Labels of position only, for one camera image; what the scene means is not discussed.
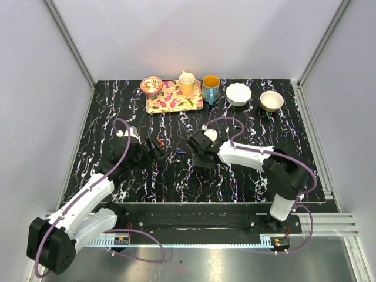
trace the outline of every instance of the yellow mug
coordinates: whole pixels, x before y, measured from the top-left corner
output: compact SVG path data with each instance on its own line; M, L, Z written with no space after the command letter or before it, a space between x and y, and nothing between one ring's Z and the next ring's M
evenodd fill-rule
M195 81L196 78L192 73L183 71L179 76L179 86L183 96L189 97L193 94Z

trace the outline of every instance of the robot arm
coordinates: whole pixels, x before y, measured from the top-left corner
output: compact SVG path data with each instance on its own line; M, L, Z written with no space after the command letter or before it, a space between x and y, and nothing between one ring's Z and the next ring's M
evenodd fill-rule
M194 150L193 165L211 168L218 163L224 163L264 172L270 182L270 188L276 192L269 213L278 221L285 221L299 192L307 182L308 172L292 161L264 151L275 151L298 159L296 152L287 144L258 147L234 142L232 146L230 140L217 140L217 135L213 129L203 129L188 139L188 145Z
M140 140L136 128L131 127L130 132L128 154L113 173L91 187L121 158L127 143L127 138L123 137L127 135L120 131L117 134L120 139L114 152L99 164L88 183L57 212L47 219L37 217L31 223L26 251L29 258L35 260L42 238L58 218L61 219L48 236L39 258L39 264L55 274L63 273L72 264L76 253L98 235L115 225L125 227L127 210L112 202L106 203L93 216L88 215L118 187L125 171L164 158L163 152L149 138Z

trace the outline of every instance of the tray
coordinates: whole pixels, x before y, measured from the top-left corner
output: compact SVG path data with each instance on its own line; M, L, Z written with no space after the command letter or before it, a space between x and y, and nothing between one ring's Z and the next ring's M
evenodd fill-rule
M163 82L162 92L153 98L146 98L147 113L183 112L200 110L204 106L201 93L201 82L196 80L194 91L190 97L184 97L179 89L178 80Z

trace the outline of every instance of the metal floor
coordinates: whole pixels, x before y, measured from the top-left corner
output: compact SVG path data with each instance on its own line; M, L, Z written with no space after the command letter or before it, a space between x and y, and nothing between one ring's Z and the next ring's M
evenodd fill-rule
M291 239L293 247L302 238ZM130 249L128 253L158 259L158 249ZM234 282L356 281L345 244L340 237L314 237L296 254L274 256L240 249L168 249L163 264L112 257L104 249L84 248L63 274L44 282Z

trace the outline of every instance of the small object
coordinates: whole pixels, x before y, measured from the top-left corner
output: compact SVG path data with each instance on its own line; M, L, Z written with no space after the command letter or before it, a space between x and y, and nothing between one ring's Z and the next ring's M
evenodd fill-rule
M163 141L162 140L160 140L160 139L157 139L157 141L158 141L158 143L159 144L161 144L162 146L164 146L165 144L163 143Z
M162 91L162 80L156 76L145 78L140 85L141 91L150 98L158 96Z
M287 250L290 248L290 238L275 238L271 241L271 245L274 246L273 251L284 251L288 253Z
M275 91L265 91L260 96L261 107L269 113L276 112L283 104L284 99L282 95Z
M226 88L226 99L233 106L244 106L251 99L252 91L245 84L235 83Z

